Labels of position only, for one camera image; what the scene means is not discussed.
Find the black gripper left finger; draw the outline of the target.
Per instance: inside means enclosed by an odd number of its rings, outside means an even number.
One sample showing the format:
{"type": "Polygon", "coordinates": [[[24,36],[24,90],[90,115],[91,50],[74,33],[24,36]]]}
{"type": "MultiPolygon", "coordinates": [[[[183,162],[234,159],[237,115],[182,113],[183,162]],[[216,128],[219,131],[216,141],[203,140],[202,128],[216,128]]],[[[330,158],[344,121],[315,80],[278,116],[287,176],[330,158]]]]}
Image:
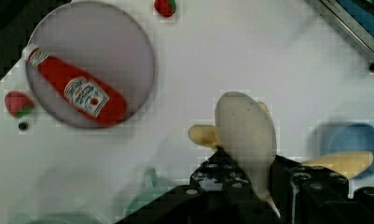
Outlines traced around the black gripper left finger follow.
{"type": "Polygon", "coordinates": [[[115,224],[282,224],[269,203],[256,196],[249,178],[224,150],[190,176],[187,185],[115,224]]]}

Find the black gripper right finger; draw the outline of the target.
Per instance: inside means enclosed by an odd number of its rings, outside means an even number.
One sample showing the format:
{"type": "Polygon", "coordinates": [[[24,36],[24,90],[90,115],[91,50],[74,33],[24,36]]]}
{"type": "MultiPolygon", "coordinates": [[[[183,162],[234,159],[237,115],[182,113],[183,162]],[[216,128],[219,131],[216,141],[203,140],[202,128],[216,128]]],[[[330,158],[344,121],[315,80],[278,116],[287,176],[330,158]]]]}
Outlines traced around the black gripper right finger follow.
{"type": "Polygon", "coordinates": [[[283,224],[374,224],[374,187],[348,197],[346,176],[277,156],[270,166],[270,194],[283,224]]]}

